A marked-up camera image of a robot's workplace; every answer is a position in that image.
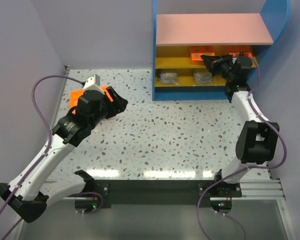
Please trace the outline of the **orange Scrub Mommy box bottom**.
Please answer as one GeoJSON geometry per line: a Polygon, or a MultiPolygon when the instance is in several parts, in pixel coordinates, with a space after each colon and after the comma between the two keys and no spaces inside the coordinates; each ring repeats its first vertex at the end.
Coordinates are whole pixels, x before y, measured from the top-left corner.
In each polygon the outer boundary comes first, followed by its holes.
{"type": "Polygon", "coordinates": [[[190,63],[193,65],[203,65],[204,62],[201,59],[201,55],[215,56],[215,49],[213,46],[189,46],[190,63]]]}

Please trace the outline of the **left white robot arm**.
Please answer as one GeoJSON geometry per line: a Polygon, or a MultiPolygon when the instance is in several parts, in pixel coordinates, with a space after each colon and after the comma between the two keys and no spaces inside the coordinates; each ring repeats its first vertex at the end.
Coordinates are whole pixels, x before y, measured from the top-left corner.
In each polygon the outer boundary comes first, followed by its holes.
{"type": "Polygon", "coordinates": [[[10,183],[0,183],[0,197],[22,220],[32,223],[55,202],[85,189],[92,191],[94,178],[84,170],[49,187],[43,185],[59,163],[90,136],[102,120],[124,112],[127,105],[128,101],[111,86],[103,92],[85,90],[77,104],[59,119],[52,129],[51,139],[26,169],[10,183]]]}

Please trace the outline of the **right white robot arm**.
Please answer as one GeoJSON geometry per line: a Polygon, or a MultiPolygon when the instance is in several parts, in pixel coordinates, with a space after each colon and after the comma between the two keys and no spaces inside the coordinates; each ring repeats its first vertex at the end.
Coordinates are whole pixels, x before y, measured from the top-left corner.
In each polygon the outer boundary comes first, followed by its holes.
{"type": "Polygon", "coordinates": [[[263,164],[274,157],[280,127],[276,122],[270,122],[254,101],[254,89],[248,84],[252,66],[257,64],[252,57],[240,53],[237,57],[231,54],[201,55],[201,59],[213,77],[220,76],[225,80],[225,95],[243,121],[235,157],[215,174],[214,183],[201,194],[205,196],[218,187],[234,191],[250,169],[264,168],[263,164]]]}

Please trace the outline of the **orange scrub mommy box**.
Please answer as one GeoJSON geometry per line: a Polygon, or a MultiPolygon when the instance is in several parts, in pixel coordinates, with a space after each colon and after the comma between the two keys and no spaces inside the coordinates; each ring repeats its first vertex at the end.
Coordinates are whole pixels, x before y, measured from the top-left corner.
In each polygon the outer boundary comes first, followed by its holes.
{"type": "Polygon", "coordinates": [[[253,57],[253,51],[249,45],[226,45],[224,52],[234,58],[237,58],[240,52],[250,53],[250,57],[253,57]]]}
{"type": "Polygon", "coordinates": [[[189,46],[190,63],[193,65],[203,65],[204,62],[201,59],[201,55],[215,56],[215,49],[213,46],[189,46]]]}

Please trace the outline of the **orange Scrub Mommy box top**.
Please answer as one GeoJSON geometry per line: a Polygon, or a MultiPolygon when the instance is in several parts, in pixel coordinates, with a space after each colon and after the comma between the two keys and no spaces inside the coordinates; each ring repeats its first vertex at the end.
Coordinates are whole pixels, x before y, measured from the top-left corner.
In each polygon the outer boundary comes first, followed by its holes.
{"type": "Polygon", "coordinates": [[[250,57],[253,57],[253,51],[249,45],[226,45],[224,52],[234,58],[237,58],[240,52],[250,53],[250,57]]]}

